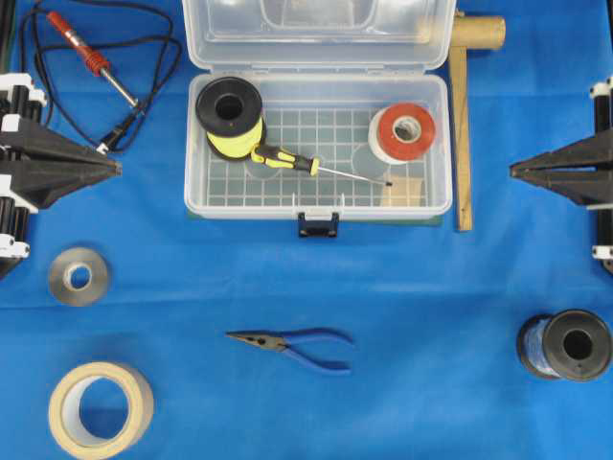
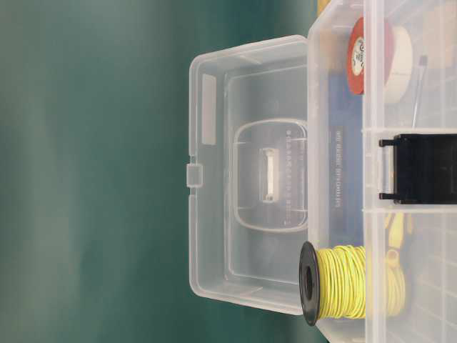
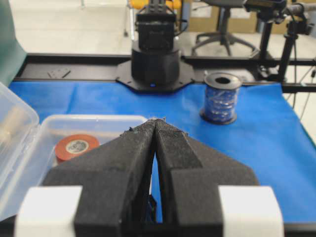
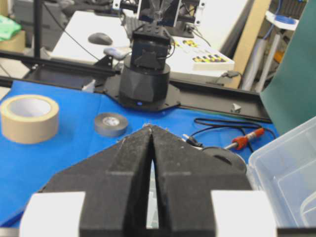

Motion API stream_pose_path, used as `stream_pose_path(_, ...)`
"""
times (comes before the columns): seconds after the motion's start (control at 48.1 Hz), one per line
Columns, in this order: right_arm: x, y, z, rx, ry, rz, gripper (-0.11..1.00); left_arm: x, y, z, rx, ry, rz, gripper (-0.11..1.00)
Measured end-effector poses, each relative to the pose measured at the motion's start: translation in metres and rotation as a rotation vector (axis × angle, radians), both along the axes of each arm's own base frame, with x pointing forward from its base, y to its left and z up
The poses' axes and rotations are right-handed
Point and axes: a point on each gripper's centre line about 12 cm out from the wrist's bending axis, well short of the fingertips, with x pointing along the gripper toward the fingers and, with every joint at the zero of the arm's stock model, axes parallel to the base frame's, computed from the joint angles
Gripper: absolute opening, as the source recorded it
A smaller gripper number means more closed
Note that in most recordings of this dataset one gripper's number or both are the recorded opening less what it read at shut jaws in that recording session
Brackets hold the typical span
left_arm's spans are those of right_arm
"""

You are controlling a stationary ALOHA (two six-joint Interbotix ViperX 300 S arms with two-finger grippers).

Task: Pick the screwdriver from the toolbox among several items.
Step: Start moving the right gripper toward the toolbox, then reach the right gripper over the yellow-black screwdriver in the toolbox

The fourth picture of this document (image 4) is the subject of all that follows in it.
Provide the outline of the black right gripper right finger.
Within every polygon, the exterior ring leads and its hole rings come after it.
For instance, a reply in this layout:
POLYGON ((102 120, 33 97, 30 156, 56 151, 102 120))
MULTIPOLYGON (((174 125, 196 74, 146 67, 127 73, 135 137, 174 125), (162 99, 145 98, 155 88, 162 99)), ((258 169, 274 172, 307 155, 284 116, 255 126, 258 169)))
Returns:
POLYGON ((213 237, 211 191, 251 191, 246 173, 153 126, 159 223, 171 237, 213 237))

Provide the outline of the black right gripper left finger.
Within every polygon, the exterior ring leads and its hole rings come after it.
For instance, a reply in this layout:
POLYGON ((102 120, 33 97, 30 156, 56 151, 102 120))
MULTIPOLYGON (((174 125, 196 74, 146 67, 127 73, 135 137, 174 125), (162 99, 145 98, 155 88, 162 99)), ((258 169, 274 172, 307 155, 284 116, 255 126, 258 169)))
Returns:
POLYGON ((51 177, 33 194, 22 237, 127 237, 146 228, 150 126, 51 177))

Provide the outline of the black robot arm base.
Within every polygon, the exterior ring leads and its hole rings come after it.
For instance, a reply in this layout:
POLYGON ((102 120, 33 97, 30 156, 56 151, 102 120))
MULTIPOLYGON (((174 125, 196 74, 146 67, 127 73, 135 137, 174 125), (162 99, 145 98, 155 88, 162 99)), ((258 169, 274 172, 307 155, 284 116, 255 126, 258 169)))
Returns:
POLYGON ((170 35, 155 23, 144 24, 132 32, 132 52, 124 61, 119 84, 119 98, 123 102, 138 106, 160 106, 165 102, 170 47, 170 35))

